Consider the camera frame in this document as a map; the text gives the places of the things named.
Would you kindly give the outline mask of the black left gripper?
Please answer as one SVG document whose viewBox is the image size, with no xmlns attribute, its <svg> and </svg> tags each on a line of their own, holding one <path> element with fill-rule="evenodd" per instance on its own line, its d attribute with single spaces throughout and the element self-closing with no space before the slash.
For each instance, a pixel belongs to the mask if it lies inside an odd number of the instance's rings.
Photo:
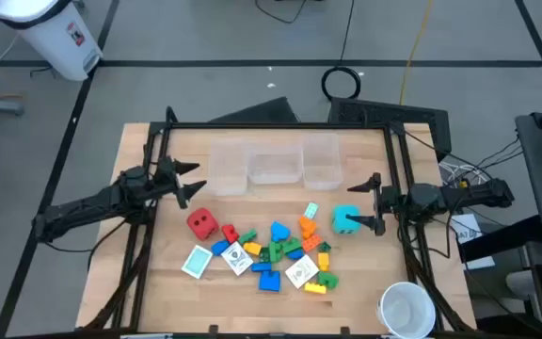
<svg viewBox="0 0 542 339">
<path fill-rule="evenodd" d="M 161 158 L 152 177 L 158 195 L 173 194 L 181 209 L 207 184 L 206 180 L 180 186 L 177 175 L 184 175 L 199 167 L 199 163 L 181 162 L 169 156 Z"/>
</svg>

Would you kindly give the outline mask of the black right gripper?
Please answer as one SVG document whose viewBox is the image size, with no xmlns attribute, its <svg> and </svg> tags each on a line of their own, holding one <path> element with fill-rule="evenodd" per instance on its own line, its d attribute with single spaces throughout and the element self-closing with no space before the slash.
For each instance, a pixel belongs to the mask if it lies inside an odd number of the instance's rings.
<svg viewBox="0 0 542 339">
<path fill-rule="evenodd" d="M 369 227 L 376 236 L 386 232 L 383 215 L 393 214 L 398 218 L 403 217 L 405 221 L 411 221 L 411 196 L 401 194 L 394 186 L 381 186 L 381 174 L 374 172 L 373 175 L 363 184 L 351 186 L 348 192 L 374 193 L 374 208 L 379 208 L 375 216 L 354 216 L 346 215 L 349 220 L 355 221 L 363 226 Z"/>
</svg>

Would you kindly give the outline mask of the cyan foam die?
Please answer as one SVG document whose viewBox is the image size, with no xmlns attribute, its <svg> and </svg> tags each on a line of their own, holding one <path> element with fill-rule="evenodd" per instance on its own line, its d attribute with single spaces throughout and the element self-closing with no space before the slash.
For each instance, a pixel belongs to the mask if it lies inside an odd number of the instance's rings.
<svg viewBox="0 0 542 339">
<path fill-rule="evenodd" d="M 356 234 L 360 224 L 347 216 L 358 216 L 359 209 L 352 204 L 336 205 L 332 215 L 332 231 L 335 234 Z"/>
</svg>

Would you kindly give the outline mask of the red foam die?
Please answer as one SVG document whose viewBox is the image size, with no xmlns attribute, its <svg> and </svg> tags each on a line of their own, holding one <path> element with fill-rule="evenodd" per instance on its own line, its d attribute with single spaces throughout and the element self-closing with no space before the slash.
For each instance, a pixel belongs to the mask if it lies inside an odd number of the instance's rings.
<svg viewBox="0 0 542 339">
<path fill-rule="evenodd" d="M 187 225 L 200 241 L 208 239 L 219 230 L 213 214 L 206 208 L 199 208 L 187 217 Z"/>
</svg>

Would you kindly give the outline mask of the orange sloped brick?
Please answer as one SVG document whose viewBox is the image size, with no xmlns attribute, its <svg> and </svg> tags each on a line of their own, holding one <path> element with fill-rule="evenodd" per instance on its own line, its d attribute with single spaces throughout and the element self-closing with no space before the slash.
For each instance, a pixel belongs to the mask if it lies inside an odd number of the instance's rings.
<svg viewBox="0 0 542 339">
<path fill-rule="evenodd" d="M 305 216 L 302 216 L 299 219 L 298 224 L 300 226 L 302 237 L 304 239 L 309 239 L 310 237 L 314 235 L 317 228 L 316 222 L 314 220 L 307 218 Z"/>
</svg>

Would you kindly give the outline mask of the red brick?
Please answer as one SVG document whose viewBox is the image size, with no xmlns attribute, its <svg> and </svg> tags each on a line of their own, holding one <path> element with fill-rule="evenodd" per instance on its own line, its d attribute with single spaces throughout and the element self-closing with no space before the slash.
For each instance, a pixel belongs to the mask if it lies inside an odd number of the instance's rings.
<svg viewBox="0 0 542 339">
<path fill-rule="evenodd" d="M 233 244 L 236 242 L 240 235 L 237 233 L 236 229 L 232 224 L 226 224 L 221 227 L 221 231 L 223 235 L 225 236 L 225 239 L 230 243 Z"/>
</svg>

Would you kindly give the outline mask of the teal playing card box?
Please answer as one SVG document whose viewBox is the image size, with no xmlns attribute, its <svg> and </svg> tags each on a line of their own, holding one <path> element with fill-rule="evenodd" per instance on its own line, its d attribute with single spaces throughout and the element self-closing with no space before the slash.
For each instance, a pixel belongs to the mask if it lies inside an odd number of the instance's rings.
<svg viewBox="0 0 542 339">
<path fill-rule="evenodd" d="M 183 263 L 182 272 L 195 279 L 200 279 L 212 257 L 213 254 L 209 250 L 196 245 Z"/>
</svg>

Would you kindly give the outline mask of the light blue rounded brick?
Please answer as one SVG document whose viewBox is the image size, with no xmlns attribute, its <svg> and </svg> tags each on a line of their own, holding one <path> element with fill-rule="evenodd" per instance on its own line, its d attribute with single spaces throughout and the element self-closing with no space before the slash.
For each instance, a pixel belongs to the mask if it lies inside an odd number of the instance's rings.
<svg viewBox="0 0 542 339">
<path fill-rule="evenodd" d="M 274 242 L 285 241 L 291 236 L 291 230 L 283 224 L 274 221 L 271 225 L 271 239 Z"/>
</svg>

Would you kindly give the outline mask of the black white playing card box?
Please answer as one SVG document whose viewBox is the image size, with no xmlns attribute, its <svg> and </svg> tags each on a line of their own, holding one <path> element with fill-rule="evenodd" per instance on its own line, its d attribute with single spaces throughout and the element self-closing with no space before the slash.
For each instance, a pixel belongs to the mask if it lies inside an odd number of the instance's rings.
<svg viewBox="0 0 542 339">
<path fill-rule="evenodd" d="M 305 254 L 285 270 L 285 275 L 291 284 L 299 289 L 319 272 L 318 266 L 309 255 Z"/>
<path fill-rule="evenodd" d="M 230 269 L 237 275 L 242 275 L 253 264 L 253 260 L 243 247 L 238 243 L 232 243 L 221 253 Z"/>
</svg>

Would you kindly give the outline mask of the large blue brick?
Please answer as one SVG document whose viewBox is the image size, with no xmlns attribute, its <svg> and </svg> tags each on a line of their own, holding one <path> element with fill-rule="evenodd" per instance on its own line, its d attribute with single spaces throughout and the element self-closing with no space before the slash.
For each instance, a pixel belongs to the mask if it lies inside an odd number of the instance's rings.
<svg viewBox="0 0 542 339">
<path fill-rule="evenodd" d="M 261 272 L 259 289 L 263 291 L 280 291 L 280 273 L 278 271 L 266 270 Z"/>
</svg>

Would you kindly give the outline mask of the clear plastic bin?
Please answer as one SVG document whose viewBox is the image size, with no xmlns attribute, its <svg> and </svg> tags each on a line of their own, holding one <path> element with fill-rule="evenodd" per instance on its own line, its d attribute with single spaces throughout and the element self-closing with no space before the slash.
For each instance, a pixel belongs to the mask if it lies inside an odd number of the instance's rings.
<svg viewBox="0 0 542 339">
<path fill-rule="evenodd" d="M 247 149 L 248 179 L 256 185 L 292 184 L 302 177 L 302 151 L 297 144 L 251 144 Z"/>
<path fill-rule="evenodd" d="M 335 133 L 311 133 L 302 138 L 305 188 L 335 190 L 343 182 L 340 141 Z"/>
<path fill-rule="evenodd" d="M 208 187 L 216 196 L 238 196 L 247 191 L 247 151 L 236 138 L 213 141 L 208 160 Z"/>
</svg>

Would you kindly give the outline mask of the black computer case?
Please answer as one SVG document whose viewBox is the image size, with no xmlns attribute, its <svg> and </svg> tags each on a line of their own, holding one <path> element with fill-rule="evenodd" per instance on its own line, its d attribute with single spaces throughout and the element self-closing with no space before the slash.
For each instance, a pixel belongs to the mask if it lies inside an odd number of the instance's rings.
<svg viewBox="0 0 542 339">
<path fill-rule="evenodd" d="M 407 105 L 393 105 L 357 99 L 333 99 L 327 121 L 332 124 L 367 122 L 426 123 L 437 160 L 452 150 L 448 113 L 444 110 Z"/>
</svg>

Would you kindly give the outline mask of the black flat panel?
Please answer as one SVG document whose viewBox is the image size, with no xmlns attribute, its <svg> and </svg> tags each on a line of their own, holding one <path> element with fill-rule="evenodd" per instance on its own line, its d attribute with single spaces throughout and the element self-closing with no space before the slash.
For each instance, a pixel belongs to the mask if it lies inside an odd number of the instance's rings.
<svg viewBox="0 0 542 339">
<path fill-rule="evenodd" d="M 278 97 L 261 104 L 215 118 L 212 123 L 296 123 L 297 115 L 286 97 Z"/>
</svg>

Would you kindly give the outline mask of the white paper sheet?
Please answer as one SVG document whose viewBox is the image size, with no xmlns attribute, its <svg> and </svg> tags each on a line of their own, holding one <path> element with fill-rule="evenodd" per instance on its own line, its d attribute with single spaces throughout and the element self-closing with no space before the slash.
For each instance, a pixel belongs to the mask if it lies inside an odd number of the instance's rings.
<svg viewBox="0 0 542 339">
<path fill-rule="evenodd" d="M 452 216 L 450 226 L 455 232 L 455 238 L 458 246 L 483 235 L 483 232 L 480 230 L 478 222 L 473 214 Z M 496 265 L 492 256 L 468 261 L 463 254 L 463 250 L 460 250 L 459 253 L 460 259 L 462 260 L 464 266 L 469 270 L 489 268 Z"/>
</svg>

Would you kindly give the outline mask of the white paper cup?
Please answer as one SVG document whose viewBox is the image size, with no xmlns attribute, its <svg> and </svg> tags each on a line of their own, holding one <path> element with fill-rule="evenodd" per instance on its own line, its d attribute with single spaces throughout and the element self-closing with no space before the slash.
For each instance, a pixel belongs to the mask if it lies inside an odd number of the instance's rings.
<svg viewBox="0 0 542 339">
<path fill-rule="evenodd" d="M 397 339 L 427 339 L 437 312 L 428 293 L 412 282 L 396 282 L 376 304 L 376 316 Z"/>
</svg>

